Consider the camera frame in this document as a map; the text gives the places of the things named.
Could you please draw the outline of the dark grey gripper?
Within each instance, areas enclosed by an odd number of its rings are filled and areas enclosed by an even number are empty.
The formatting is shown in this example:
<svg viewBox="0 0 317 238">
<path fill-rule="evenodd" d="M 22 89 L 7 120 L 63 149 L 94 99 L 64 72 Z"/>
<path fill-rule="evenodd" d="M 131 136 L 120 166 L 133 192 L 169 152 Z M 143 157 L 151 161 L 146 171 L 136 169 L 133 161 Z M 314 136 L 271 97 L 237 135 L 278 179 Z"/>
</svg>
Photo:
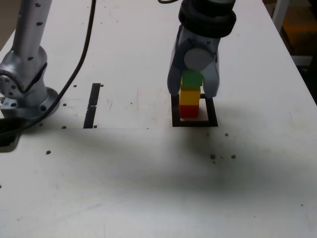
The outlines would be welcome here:
<svg viewBox="0 0 317 238">
<path fill-rule="evenodd" d="M 206 46 L 205 49 L 193 48 L 184 56 L 183 46 L 179 46 L 186 40 L 192 40 Z M 176 96 L 180 89 L 181 75 L 183 71 L 183 85 L 188 87 L 203 87 L 205 96 L 213 98 L 219 88 L 218 72 L 218 45 L 220 38 L 208 38 L 197 35 L 180 25 L 175 40 L 169 72 L 167 87 L 170 95 Z"/>
</svg>

